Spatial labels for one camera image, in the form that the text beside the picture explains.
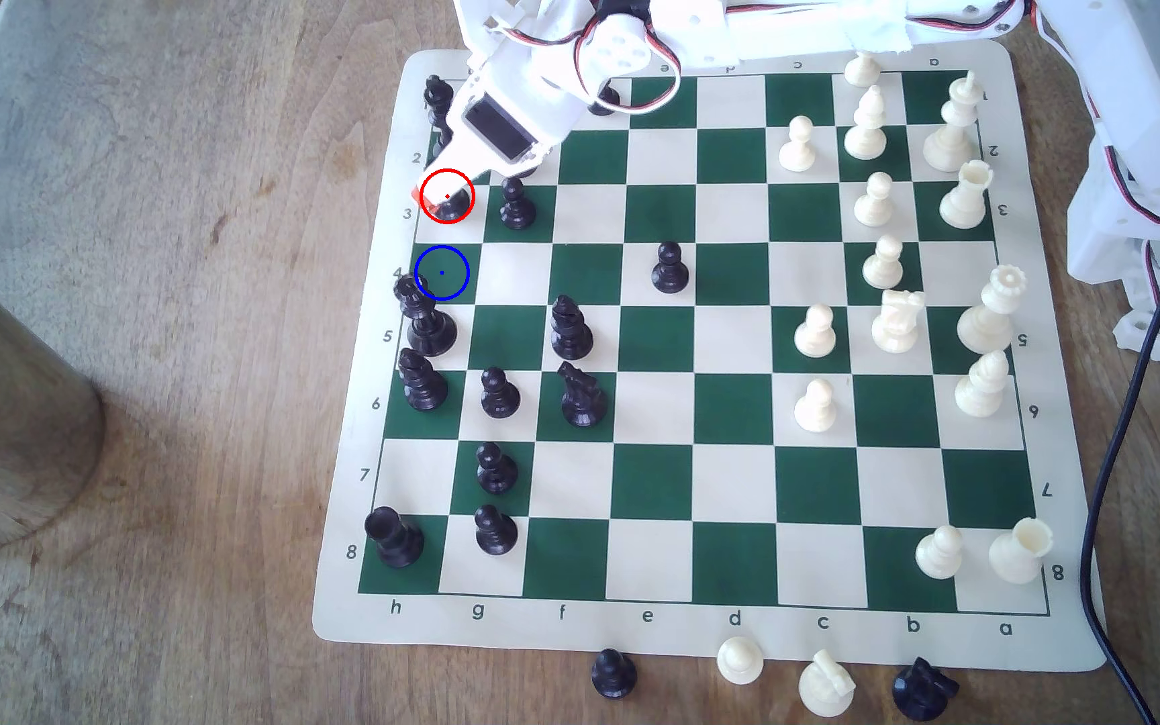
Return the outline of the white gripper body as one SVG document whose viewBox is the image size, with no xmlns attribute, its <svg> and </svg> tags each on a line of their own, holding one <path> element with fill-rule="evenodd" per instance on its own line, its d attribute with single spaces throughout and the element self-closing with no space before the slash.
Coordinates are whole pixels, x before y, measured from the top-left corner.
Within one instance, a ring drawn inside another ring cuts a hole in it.
<svg viewBox="0 0 1160 725">
<path fill-rule="evenodd" d="M 465 160 L 500 175 L 541 166 L 588 111 L 571 64 L 582 1 L 458 1 L 469 77 L 445 122 Z"/>
</svg>

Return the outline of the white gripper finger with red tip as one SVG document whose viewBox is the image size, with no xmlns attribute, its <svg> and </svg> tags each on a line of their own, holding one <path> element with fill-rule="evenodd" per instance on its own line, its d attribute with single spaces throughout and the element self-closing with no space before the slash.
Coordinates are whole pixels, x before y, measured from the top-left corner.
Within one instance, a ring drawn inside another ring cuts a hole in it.
<svg viewBox="0 0 1160 725">
<path fill-rule="evenodd" d="M 495 168 L 477 168 L 477 165 L 467 162 L 467 160 L 461 160 L 459 158 L 449 158 L 447 160 L 447 168 L 461 172 L 469 177 L 467 182 L 461 182 L 461 177 L 456 174 L 454 181 L 461 182 L 461 191 L 467 193 L 471 196 L 483 196 L 486 189 L 490 188 L 492 177 L 496 175 Z"/>
<path fill-rule="evenodd" d="M 416 204 L 445 204 L 465 191 L 465 140 L 449 140 L 412 187 Z"/>
</svg>

